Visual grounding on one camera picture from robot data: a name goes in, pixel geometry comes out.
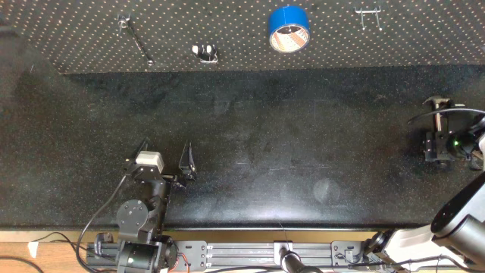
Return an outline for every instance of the pegboard hook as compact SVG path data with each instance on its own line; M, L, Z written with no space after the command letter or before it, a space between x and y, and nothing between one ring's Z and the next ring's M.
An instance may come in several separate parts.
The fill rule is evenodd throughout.
M382 27L380 27L380 22L379 22L379 12L381 12L381 9L380 7L379 8L375 8L374 10L372 11L363 11L362 8L360 10L357 10L356 7L354 7L354 11L356 14L360 14L361 15L361 24L362 24L362 30L365 30L365 25L364 25L364 14L366 13L373 13L373 14L376 14L376 19L377 19L377 27L379 27L379 31L382 30Z

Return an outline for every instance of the blue tape roll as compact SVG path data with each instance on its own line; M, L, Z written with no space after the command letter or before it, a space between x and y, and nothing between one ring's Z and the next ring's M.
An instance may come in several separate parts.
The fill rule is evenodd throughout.
M279 52L296 52L310 40L310 24L303 9L295 6L278 8L270 16L270 44Z

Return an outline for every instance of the pegboard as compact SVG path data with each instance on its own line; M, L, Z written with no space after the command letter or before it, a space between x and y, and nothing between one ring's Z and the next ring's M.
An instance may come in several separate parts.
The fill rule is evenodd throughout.
M237 71L321 67L485 64L483 1L176 1L4 0L9 24L60 73ZM268 18L285 5L306 10L310 43L279 53L268 41ZM380 7L376 17L354 8ZM118 35L119 14L155 60L149 67L133 38ZM215 44L217 64L201 64L196 44Z

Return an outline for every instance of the round joint cover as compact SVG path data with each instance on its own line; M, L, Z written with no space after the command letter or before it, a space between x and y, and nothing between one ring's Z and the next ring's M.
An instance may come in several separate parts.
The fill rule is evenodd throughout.
M270 16L270 44L278 52L291 53L303 49L310 40L308 18L295 6L278 8Z
M118 209L116 222L120 228L140 229L149 218L149 210L140 200L126 201Z

